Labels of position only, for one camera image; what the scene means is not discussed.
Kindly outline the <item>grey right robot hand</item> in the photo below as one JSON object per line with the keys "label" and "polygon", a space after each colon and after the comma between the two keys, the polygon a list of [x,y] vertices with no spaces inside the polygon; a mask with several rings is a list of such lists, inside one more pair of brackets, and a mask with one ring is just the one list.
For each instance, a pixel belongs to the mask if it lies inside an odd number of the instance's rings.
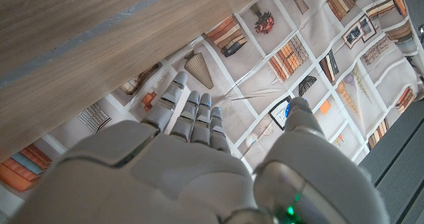
{"label": "grey right robot hand", "polygon": [[370,176],[329,143],[308,102],[292,99],[284,133],[249,171],[223,117],[178,73],[141,122],[122,121],[67,151],[12,223],[388,223]]}

